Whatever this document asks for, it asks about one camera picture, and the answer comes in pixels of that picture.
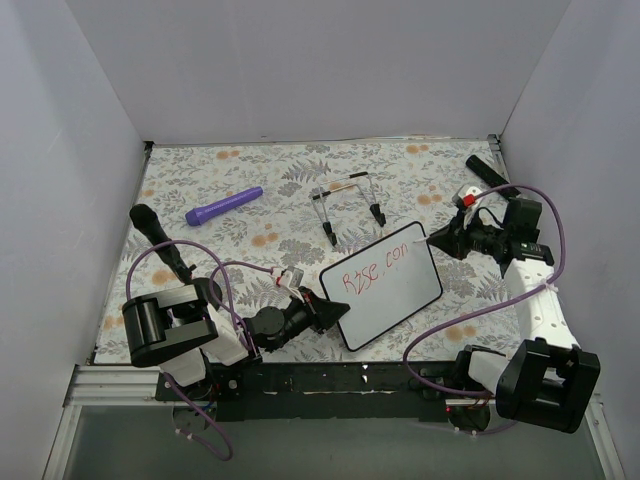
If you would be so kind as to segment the small whiteboard black frame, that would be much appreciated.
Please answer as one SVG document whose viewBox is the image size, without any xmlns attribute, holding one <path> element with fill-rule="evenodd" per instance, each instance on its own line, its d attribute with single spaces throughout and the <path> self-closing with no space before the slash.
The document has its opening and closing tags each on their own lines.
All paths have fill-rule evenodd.
<svg viewBox="0 0 640 480">
<path fill-rule="evenodd" d="M 324 268 L 326 298 L 351 309 L 338 321 L 346 348 L 355 352 L 392 330 L 443 294 L 422 223 L 411 222 Z"/>
</svg>

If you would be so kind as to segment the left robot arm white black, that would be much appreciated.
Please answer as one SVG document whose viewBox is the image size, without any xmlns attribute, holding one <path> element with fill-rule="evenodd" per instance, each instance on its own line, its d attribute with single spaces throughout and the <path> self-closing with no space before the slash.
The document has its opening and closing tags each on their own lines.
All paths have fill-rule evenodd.
<svg viewBox="0 0 640 480">
<path fill-rule="evenodd" d="M 318 297 L 301 287 L 285 309 L 264 307 L 245 320 L 250 338 L 219 312 L 201 279 L 192 285 L 141 295 L 122 307 L 131 364 L 159 367 L 193 400 L 213 386 L 205 356 L 229 367 L 284 347 L 304 331 L 332 328 L 350 311 L 347 303 Z"/>
</svg>

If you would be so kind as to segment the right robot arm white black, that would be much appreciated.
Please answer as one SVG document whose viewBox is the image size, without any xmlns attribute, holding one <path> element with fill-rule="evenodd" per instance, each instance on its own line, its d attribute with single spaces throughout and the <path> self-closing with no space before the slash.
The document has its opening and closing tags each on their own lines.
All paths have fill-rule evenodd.
<svg viewBox="0 0 640 480">
<path fill-rule="evenodd" d="M 427 242 L 462 260 L 471 252 L 488 255 L 515 308 L 522 341 L 512 356 L 468 345 L 456 358 L 454 389 L 464 397 L 485 390 L 500 416 L 564 433 L 575 432 L 599 374 L 598 357 L 584 351 L 564 318 L 552 276 L 554 258 L 539 243 L 539 202 L 512 198 L 498 226 L 480 217 L 478 189 L 455 197 L 457 214 Z"/>
</svg>

